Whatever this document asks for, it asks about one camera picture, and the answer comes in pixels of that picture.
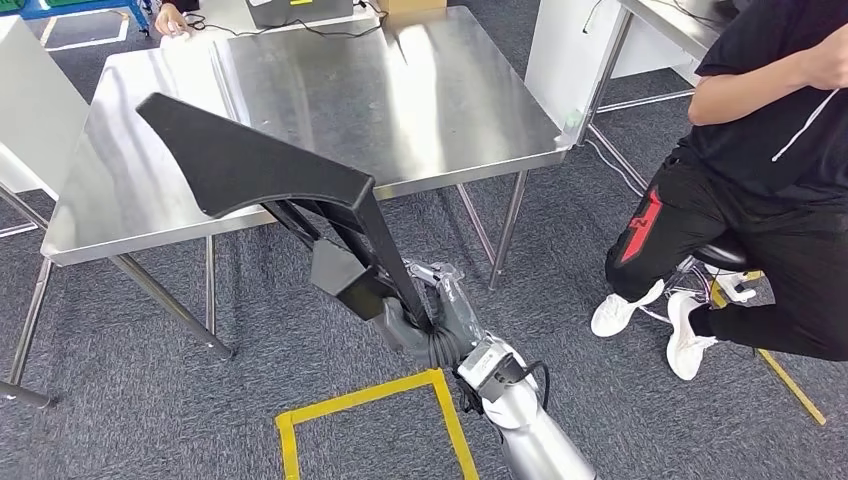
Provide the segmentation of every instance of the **red logo on pants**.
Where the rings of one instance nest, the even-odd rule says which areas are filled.
[[[641,216],[633,217],[630,220],[630,225],[627,226],[630,229],[630,238],[627,239],[627,246],[624,247],[624,253],[621,254],[619,263],[626,263],[642,252],[645,240],[648,239],[648,234],[654,228],[661,209],[662,202],[660,202],[660,197],[657,194],[657,187],[654,187],[648,194],[648,205],[645,207],[645,211],[642,212]]]

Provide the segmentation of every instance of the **cardboard box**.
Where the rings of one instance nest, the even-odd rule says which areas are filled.
[[[378,3],[381,10],[390,14],[447,7],[447,0],[379,0]]]

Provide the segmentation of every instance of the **shoe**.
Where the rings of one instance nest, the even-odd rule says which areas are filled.
[[[607,299],[598,305],[595,314],[592,315],[592,333],[599,337],[611,337],[621,332],[630,323],[633,312],[637,308],[660,298],[663,288],[665,288],[665,283],[662,280],[657,280],[657,283],[648,290],[644,297],[633,303],[629,303],[614,293],[608,295]]]
[[[674,333],[668,340],[665,354],[671,370],[683,380],[692,380],[698,373],[704,350],[718,343],[715,337],[699,337],[689,323],[689,313],[703,305],[694,294],[678,292],[668,299],[668,319]]]

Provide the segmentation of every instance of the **black pants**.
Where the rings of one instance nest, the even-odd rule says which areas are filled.
[[[673,157],[657,172],[609,250],[607,281],[643,297],[696,248],[732,230],[774,292],[774,305],[698,311],[720,340],[848,360],[848,214],[799,210],[752,196]]]

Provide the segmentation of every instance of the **person's hand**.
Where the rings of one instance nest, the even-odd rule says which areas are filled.
[[[819,90],[848,87],[848,24],[801,52],[804,83]]]
[[[185,17],[170,3],[163,3],[156,16],[156,30],[162,35],[179,35],[186,31]]]

